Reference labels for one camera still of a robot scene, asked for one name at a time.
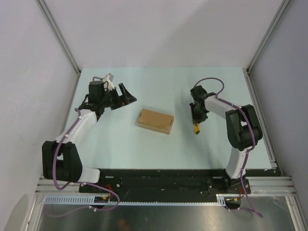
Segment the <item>cardboard box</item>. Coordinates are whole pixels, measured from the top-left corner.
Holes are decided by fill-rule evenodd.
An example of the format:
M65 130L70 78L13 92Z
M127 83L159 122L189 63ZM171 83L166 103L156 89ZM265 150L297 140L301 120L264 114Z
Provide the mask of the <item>cardboard box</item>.
M138 126L153 131L169 134L173 124L174 117L159 112L143 109L138 118Z

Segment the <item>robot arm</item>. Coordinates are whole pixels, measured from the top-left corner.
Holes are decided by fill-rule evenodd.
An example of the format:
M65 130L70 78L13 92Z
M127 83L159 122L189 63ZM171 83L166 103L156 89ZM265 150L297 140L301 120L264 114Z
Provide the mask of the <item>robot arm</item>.
M99 180L100 171L98 169L82 166L76 145L81 143L89 129L100 119L105 108L110 107L111 110L115 110L137 100L122 83L119 84L122 92L119 96L112 80L113 75L111 74L103 79L94 77L89 84L89 94L77 110L76 122L54 141L46 141L43 144L43 175L46 179L53 179L54 156L62 155L63 160L56 160L57 180L90 183L96 183Z
M257 144L263 136L255 109L251 105L242 107L253 129L254 137L251 137L247 125L242 125L242 122L245 121L239 110L219 101L215 93L207 93L202 86L196 86L191 89L191 95L194 99L194 103L191 103L190 106L196 134L200 132L199 124L207 119L209 112L214 112L226 120L228 140L232 148L229 163L224 172L229 185L238 183L247 149L252 146L253 139Z

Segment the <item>gray panel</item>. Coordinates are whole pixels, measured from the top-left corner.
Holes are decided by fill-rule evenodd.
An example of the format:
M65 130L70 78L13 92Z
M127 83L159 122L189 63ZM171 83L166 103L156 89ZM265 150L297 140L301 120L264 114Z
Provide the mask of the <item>gray panel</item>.
M247 67L281 2L46 0L83 68Z
M63 218L42 213L39 231L294 231L284 197L252 198L263 219L246 211L228 212L223 207L120 206L111 212L82 209ZM68 212L75 205L49 205L49 212Z
M77 76L35 1L1 1L0 31L0 230L19 230Z
M258 61L259 57L262 55L263 51L266 48L266 45L269 43L270 39L272 38L273 34L275 33L277 27L279 26L281 20L283 19L284 15L288 11L289 7L291 6L291 3L293 0L283 0L279 10L277 11L273 21L271 22L265 36L263 37L262 42L260 43L253 59L251 60L248 70L252 71L254 69L254 66L256 62Z
M308 1L293 2L252 72L278 163L285 175L292 175L306 217L307 10Z

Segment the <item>small yellow object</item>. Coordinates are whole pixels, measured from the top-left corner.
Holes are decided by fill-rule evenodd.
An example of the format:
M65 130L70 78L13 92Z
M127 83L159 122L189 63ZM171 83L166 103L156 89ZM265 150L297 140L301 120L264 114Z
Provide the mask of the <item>small yellow object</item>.
M200 126L199 126L198 123L197 123L197 124L194 124L194 130L193 130L193 132L194 132L196 135L199 134L199 132L200 132Z

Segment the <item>aluminum frame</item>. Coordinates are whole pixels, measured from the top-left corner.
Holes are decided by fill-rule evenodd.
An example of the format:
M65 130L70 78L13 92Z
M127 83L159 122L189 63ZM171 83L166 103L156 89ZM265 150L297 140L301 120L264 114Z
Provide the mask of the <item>aluminum frame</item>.
M57 38L60 46L62 47L64 53L66 54L69 62L71 63L73 69L75 70L77 76L80 75L80 69L67 45L65 42L61 31L59 27L57 26L50 10L48 9L48 6L46 5L44 0L36 0L38 3L38 6L40 7L46 21L51 27L51 30L53 31L55 37ZM266 45L269 43L270 38L272 37L273 33L277 29L277 26L279 25L280 21L282 20L283 16L285 15L286 11L290 7L293 0L284 0L277 11L272 23L270 24L261 44L259 45L252 61L250 62L247 73L245 73L245 79L247 82L247 86L253 101L253 104L256 108L257 115L259 117L261 126L263 128L263 132L265 134L265 143L266 147L268 149L269 153L269 159L271 161L271 166L273 169L277 168L276 164L276 158L274 154L274 149L272 147L272 142L268 134L267 126L264 120L263 112L259 103L259 100L257 98L257 94L253 85L253 82L249 76L249 73L254 68L255 63L258 61L259 57L263 53L264 49L266 48ZM289 206L290 214L295 226L295 229L297 231L302 230L308 230L307 228L307 222L305 221L305 218L303 216L303 212L301 210L299 200L296 194L296 189L294 187L293 181L291 177L247 177L250 180L251 185L251 196L285 196L287 204ZM79 185L77 184L70 184L66 189L63 191L57 191L56 188L53 186L52 180L46 180L46 179L40 179L38 182L37 190L35 192L31 209L29 210L29 213L27 215L27 219L25 221L25 224L23 226L23 231L36 231L39 225L39 219L41 216L41 213L43 212L43 206L44 202L47 198L54 197L57 195L57 198L82 198L84 196L92 196L93 194L84 194L78 192ZM218 198L218 204L220 202L220 206L223 206L221 203L221 199L224 196L232 196L230 194L217 194Z
M71 100L70 100L70 102L69 102L69 106L68 106L68 108L67 108L67 110L66 110L64 123L63 123L63 125L62 125L62 127L61 127L61 133L64 132L65 127L66 127L66 124L67 124L69 112L70 112L70 110L71 110L71 107L72 107L72 104L73 104L73 100L74 100L74 97L75 97L75 94L76 94L76 91L77 91L77 86L78 86L78 83L79 83L79 80L80 80L80 74L81 74L81 72L78 74L77 79L76 79L76 81L75 81L73 94L72 94L72 96L71 96Z

